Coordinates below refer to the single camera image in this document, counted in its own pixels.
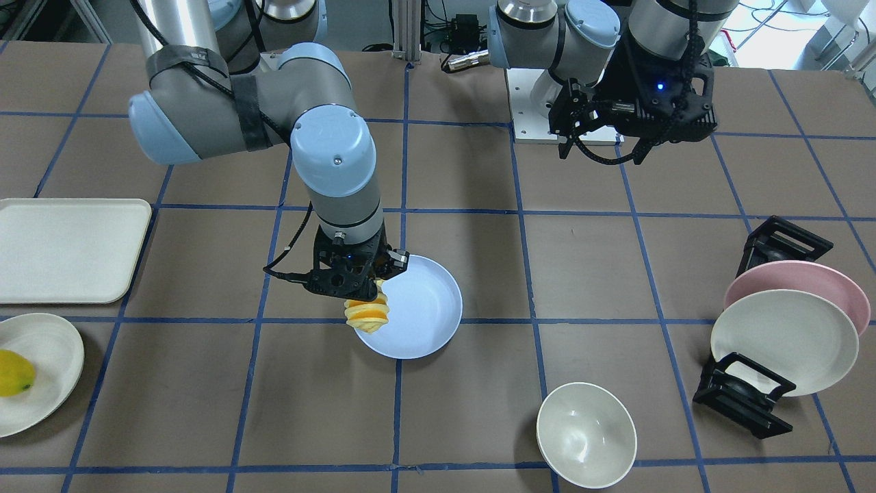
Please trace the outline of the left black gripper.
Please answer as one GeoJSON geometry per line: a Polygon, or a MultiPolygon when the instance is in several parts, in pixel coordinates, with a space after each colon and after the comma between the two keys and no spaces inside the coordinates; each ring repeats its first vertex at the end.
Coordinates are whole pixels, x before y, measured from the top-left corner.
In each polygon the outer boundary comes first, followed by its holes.
{"type": "Polygon", "coordinates": [[[637,41],[621,41],[602,80],[586,87],[575,78],[561,85],[548,112],[558,157],[566,160],[578,136],[613,126],[639,138],[633,164],[641,165],[658,142],[698,142],[719,119],[712,102],[714,70],[703,41],[682,43],[679,60],[649,53],[637,41]]]}

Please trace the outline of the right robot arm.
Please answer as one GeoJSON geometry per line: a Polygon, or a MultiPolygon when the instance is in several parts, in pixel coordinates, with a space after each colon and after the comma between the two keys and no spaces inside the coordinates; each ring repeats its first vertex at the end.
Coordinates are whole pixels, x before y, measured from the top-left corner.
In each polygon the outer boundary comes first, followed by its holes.
{"type": "Polygon", "coordinates": [[[268,1],[232,2],[234,20],[256,31],[300,25],[274,69],[229,68],[216,36],[216,6],[207,1],[133,1],[140,19],[149,90],[129,100],[129,124],[143,152],[174,166],[286,144],[319,222],[313,266],[271,277],[337,299],[373,301],[382,281],[407,270],[409,255],[386,240],[376,172],[376,146],[359,115],[342,63],[318,43],[324,4],[304,3],[289,18],[270,15],[268,1]]]}

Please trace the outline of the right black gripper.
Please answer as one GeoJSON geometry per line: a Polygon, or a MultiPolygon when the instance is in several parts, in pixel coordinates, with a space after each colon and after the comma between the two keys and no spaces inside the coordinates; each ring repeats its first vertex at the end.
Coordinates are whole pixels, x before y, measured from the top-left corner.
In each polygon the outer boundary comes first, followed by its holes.
{"type": "Polygon", "coordinates": [[[384,227],[359,244],[346,244],[319,229],[313,250],[313,268],[304,274],[304,287],[310,293],[355,301],[376,299],[376,281],[406,272],[410,258],[406,250],[391,248],[384,227]]]}

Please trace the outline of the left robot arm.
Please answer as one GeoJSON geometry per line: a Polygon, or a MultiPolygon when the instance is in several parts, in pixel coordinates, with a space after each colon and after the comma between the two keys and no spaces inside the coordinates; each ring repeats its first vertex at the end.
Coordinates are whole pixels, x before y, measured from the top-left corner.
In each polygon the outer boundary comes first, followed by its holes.
{"type": "Polygon", "coordinates": [[[661,144],[700,142],[719,126],[710,42],[735,1],[498,1],[492,66],[538,69],[558,155],[636,165],[661,144]]]}

